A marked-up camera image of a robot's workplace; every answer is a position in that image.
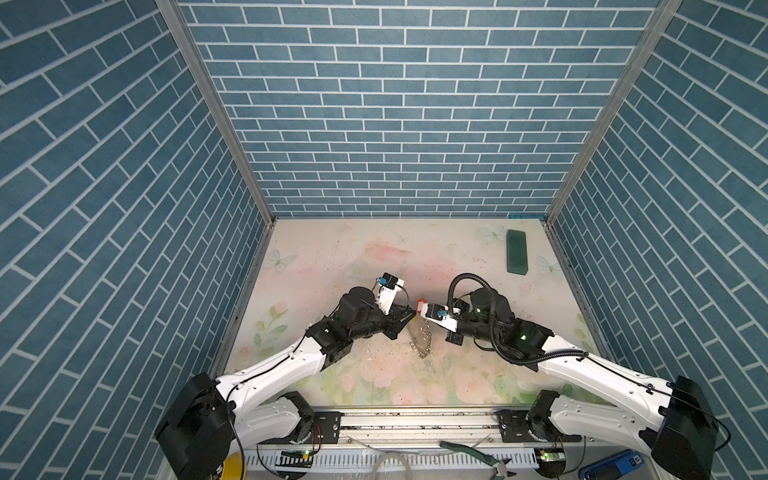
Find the metal key organizer plate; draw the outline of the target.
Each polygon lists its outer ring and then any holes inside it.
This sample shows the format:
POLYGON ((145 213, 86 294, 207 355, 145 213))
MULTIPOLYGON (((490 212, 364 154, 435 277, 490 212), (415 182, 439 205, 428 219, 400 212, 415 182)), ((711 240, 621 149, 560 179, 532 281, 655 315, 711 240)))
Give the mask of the metal key organizer plate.
POLYGON ((420 359, 425 359, 432 349, 432 332, 430 323, 421 318, 415 317, 407 325, 410 335, 410 342, 413 350, 420 359))

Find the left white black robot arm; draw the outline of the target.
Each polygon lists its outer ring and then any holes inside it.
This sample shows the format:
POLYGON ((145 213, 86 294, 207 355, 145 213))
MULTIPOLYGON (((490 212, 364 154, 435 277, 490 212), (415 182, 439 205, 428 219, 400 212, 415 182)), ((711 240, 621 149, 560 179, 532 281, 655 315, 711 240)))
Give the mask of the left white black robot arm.
POLYGON ((343 359, 358 339, 376 334, 396 339, 416 314, 392 297, 381 300, 354 287, 295 344, 232 374, 193 376, 155 429, 173 473, 179 479, 208 479, 247 447, 302 435, 303 421, 314 412, 289 386, 343 359))

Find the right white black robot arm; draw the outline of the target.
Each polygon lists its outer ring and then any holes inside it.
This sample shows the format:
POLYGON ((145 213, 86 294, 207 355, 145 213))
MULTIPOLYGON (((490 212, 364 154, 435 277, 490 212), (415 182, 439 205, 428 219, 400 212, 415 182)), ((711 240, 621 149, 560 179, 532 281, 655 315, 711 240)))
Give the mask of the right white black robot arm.
POLYGON ((724 446, 718 435, 728 429, 696 381, 653 377, 592 354, 517 317, 508 300, 473 273, 452 280, 446 304, 424 304, 420 313, 451 336, 489 343, 513 366, 559 378, 600 398, 598 404, 579 403, 541 392, 528 415, 535 437, 595 437, 650 455, 678 479, 710 477, 715 453, 724 446))

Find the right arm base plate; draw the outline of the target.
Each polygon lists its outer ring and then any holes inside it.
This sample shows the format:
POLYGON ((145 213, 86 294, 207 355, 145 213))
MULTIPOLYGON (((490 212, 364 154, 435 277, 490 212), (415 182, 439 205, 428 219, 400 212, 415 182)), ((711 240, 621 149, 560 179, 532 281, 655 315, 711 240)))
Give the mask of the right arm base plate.
POLYGON ((500 409, 493 413, 503 443, 577 443, 583 437, 567 435, 557 430, 548 420, 530 420, 527 410, 500 409))

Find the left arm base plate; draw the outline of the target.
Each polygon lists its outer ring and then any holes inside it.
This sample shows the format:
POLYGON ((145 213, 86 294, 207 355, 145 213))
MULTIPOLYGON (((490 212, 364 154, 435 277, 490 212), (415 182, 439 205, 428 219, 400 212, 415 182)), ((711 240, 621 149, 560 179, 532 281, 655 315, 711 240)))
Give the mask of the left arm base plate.
POLYGON ((341 431, 342 413, 340 411, 318 411, 312 419, 302 418, 287 436, 273 438, 265 444, 337 444, 341 431))

